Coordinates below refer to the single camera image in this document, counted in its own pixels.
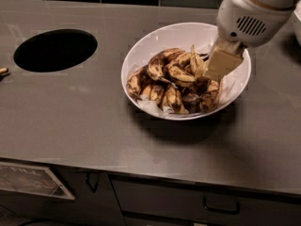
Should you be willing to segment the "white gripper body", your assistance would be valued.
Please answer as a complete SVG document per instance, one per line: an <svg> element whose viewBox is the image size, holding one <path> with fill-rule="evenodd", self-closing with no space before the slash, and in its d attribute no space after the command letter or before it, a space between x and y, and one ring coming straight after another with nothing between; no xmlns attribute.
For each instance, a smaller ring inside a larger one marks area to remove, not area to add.
<svg viewBox="0 0 301 226"><path fill-rule="evenodd" d="M219 37L258 47L287 23L296 0L223 0L217 15Z"/></svg>

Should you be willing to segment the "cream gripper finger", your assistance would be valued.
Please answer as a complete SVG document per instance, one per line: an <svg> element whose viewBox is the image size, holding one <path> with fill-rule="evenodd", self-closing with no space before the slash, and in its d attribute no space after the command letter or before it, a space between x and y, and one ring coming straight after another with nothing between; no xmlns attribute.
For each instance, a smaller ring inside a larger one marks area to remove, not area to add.
<svg viewBox="0 0 301 226"><path fill-rule="evenodd" d="M215 47L206 62L203 76L214 81L220 81L224 76L235 70L243 60L242 55L233 55Z"/></svg>
<svg viewBox="0 0 301 226"><path fill-rule="evenodd" d="M224 40L217 36L211 47L209 57L236 57L238 55L238 48L238 41Z"/></svg>

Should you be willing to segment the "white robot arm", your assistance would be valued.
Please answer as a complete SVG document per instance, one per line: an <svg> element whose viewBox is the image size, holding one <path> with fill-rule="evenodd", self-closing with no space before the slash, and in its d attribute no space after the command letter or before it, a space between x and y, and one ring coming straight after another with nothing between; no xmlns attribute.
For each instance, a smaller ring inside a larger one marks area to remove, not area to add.
<svg viewBox="0 0 301 226"><path fill-rule="evenodd" d="M217 36L204 76L218 81L243 62L246 48L270 41L293 14L299 0L223 0Z"/></svg>

